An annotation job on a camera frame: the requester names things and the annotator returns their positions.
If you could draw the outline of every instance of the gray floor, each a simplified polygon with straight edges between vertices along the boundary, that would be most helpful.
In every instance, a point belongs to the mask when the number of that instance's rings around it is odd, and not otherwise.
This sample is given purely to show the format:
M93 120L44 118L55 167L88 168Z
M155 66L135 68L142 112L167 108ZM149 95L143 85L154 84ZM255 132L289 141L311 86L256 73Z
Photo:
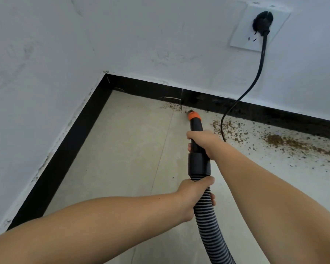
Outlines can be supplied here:
M188 107L114 91L46 214L102 196L175 191L187 175ZM219 134L221 115L198 111ZM249 158L330 210L330 140L227 117L227 140ZM212 162L216 215L237 263L268 263ZM195 220L128 250L108 263L210 263Z

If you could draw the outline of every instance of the black baseboard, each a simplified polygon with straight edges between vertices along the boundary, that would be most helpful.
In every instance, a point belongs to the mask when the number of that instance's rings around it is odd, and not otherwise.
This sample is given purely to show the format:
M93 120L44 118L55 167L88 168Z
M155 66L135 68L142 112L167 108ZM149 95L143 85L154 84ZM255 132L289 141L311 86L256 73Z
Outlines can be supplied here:
M44 215L113 89L220 114L234 102L206 93L106 74L14 217L9 230ZM246 102L239 102L229 115L330 138L328 120Z
M8 230L42 217L113 90L104 76L13 218Z
M234 100L198 93L168 85L146 82L121 76L109 75L115 83L115 90L128 94L177 103L192 108L223 114ZM274 108L239 102L230 116L248 119L272 126L309 133L330 139L330 121L287 112Z

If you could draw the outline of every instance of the electrical socket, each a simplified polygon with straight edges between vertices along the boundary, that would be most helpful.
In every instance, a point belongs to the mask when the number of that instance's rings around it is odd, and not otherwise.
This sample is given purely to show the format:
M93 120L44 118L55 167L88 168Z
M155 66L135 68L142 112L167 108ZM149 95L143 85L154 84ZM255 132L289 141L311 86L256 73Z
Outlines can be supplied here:
M254 2L247 5L243 17L231 39L230 46L261 51L263 37L253 30L252 25L256 16L264 11L271 12L274 17L267 38L267 46L272 42L291 13L285 8L277 7L277 5L262 5L258 2Z

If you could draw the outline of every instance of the forearm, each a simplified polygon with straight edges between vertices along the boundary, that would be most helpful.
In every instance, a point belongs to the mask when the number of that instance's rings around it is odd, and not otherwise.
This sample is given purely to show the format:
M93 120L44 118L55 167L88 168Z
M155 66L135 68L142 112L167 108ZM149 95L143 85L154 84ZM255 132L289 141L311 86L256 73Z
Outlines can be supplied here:
M104 263L182 223L181 211L176 194L78 203L0 236L1 263Z
M222 143L213 153L271 263L330 263L330 212L230 145Z

